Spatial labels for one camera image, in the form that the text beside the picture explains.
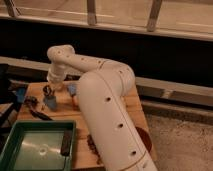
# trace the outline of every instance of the green tray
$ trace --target green tray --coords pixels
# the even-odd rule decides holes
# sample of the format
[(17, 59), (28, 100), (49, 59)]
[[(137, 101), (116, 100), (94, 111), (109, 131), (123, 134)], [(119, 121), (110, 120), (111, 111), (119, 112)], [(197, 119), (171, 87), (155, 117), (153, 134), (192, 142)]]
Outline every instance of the green tray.
[[(2, 171), (70, 171), (74, 121), (17, 121), (0, 156)], [(72, 137), (61, 154), (63, 137)]]

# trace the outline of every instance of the dark background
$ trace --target dark background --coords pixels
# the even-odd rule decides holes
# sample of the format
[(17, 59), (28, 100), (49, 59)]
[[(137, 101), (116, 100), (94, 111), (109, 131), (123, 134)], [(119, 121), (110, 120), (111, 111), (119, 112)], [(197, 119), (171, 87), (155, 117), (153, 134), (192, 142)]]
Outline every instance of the dark background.
[(213, 42), (0, 19), (0, 56), (49, 63), (48, 47), (62, 44), (125, 62), (136, 76), (213, 87)]

